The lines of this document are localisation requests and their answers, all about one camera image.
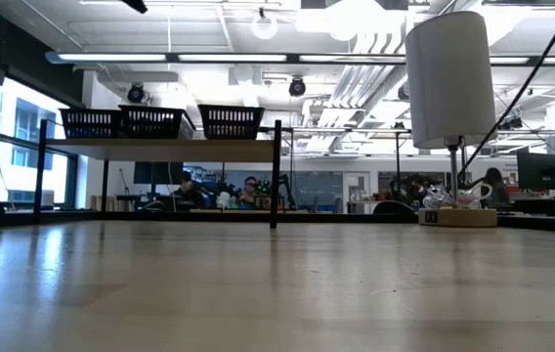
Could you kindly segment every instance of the table surface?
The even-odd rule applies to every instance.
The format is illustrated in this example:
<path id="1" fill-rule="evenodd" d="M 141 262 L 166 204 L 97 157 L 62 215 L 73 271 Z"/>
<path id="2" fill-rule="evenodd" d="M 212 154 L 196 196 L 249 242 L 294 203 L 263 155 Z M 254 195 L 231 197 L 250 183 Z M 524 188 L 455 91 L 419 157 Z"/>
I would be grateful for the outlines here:
<path id="1" fill-rule="evenodd" d="M 0 229 L 0 351 L 555 351 L 555 233 Z"/>
<path id="2" fill-rule="evenodd" d="M 48 140 L 67 153 L 111 161 L 272 162 L 273 141 L 76 138 Z"/>

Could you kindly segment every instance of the shelf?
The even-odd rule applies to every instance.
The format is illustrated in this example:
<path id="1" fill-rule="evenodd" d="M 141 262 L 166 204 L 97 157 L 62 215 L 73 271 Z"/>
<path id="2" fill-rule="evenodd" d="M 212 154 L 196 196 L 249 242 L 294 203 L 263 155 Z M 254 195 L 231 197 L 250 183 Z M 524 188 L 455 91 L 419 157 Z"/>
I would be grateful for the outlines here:
<path id="1" fill-rule="evenodd" d="M 110 161 L 272 162 L 273 141 L 66 139 L 51 148 Z"/>

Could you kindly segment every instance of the person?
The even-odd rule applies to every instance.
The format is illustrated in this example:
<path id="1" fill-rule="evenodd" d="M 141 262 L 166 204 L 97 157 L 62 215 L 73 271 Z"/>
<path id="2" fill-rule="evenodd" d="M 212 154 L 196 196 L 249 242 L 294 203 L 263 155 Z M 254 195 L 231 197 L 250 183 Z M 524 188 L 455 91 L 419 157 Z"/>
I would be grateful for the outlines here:
<path id="1" fill-rule="evenodd" d="M 245 187 L 238 199 L 239 204 L 243 205 L 256 205 L 256 187 L 258 180 L 255 177 L 249 176 L 245 179 Z"/>
<path id="2" fill-rule="evenodd" d="M 486 205 L 490 209 L 495 209 L 498 205 L 506 205 L 510 203 L 510 196 L 508 195 L 507 187 L 503 182 L 501 171 L 496 167 L 491 167 L 486 171 L 486 175 L 479 181 L 492 186 L 492 194 L 486 199 Z M 486 188 L 482 188 L 482 194 L 487 193 Z"/>
<path id="3" fill-rule="evenodd" d="M 181 201 L 185 203 L 192 203 L 194 208 L 201 208 L 204 205 L 203 196 L 192 184 L 192 176 L 189 171 L 182 172 L 182 185 L 173 194 L 180 197 Z"/>

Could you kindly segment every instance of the metal pole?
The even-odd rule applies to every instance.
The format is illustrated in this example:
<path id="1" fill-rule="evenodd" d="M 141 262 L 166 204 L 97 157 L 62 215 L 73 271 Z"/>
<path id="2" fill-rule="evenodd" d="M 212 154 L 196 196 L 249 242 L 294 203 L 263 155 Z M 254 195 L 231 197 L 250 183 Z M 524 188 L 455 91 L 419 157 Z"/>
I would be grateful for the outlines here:
<path id="1" fill-rule="evenodd" d="M 395 192 L 395 200 L 400 201 L 402 198 L 402 187 L 400 186 L 402 181 L 402 169 L 400 168 L 399 159 L 399 132 L 395 133 L 395 157 L 397 158 L 397 191 Z"/>
<path id="2" fill-rule="evenodd" d="M 462 148 L 460 148 L 460 158 L 462 161 L 462 168 L 464 168 L 466 166 L 466 140 L 462 137 L 460 141 L 462 142 Z M 460 181 L 463 185 L 466 183 L 466 172 L 461 175 Z"/>
<path id="3" fill-rule="evenodd" d="M 274 136 L 274 168 L 271 183 L 271 220 L 270 228 L 278 226 L 279 158 L 281 157 L 281 120 L 276 120 Z"/>
<path id="4" fill-rule="evenodd" d="M 451 196 L 457 202 L 457 146 L 449 146 L 451 153 Z"/>
<path id="5" fill-rule="evenodd" d="M 41 120 L 39 130 L 39 154 L 36 161 L 36 188 L 34 189 L 34 222 L 41 222 L 41 198 L 43 197 L 43 171 L 45 171 L 45 148 L 47 147 L 47 119 Z"/>
<path id="6" fill-rule="evenodd" d="M 293 165 L 294 165 L 294 158 L 295 158 L 295 156 L 293 155 L 295 153 L 294 139 L 295 139 L 295 132 L 293 132 L 291 128 L 290 129 L 290 180 L 288 180 L 288 182 L 290 182 L 291 191 L 293 190 L 293 179 L 295 177 L 293 173 Z"/>
<path id="7" fill-rule="evenodd" d="M 102 213 L 106 213 L 108 198 L 108 160 L 104 160 L 104 180 L 102 181 Z"/>

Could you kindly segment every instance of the security camera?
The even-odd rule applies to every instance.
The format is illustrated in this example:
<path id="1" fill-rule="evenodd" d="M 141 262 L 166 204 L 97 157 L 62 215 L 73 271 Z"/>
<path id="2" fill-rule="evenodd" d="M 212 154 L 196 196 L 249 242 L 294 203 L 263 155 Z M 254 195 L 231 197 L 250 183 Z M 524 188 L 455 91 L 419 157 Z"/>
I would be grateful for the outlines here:
<path id="1" fill-rule="evenodd" d="M 301 97 L 306 94 L 306 84 L 302 77 L 293 77 L 293 81 L 290 82 L 290 87 L 288 88 L 288 93 L 291 97 Z"/>
<path id="2" fill-rule="evenodd" d="M 133 8 L 134 10 L 138 11 L 141 14 L 144 14 L 148 11 L 148 7 L 145 6 L 143 0 L 121 0 L 129 7 Z"/>
<path id="3" fill-rule="evenodd" d="M 143 83 L 132 83 L 132 88 L 128 91 L 128 101 L 134 104 L 140 104 L 145 99 L 145 90 Z"/>

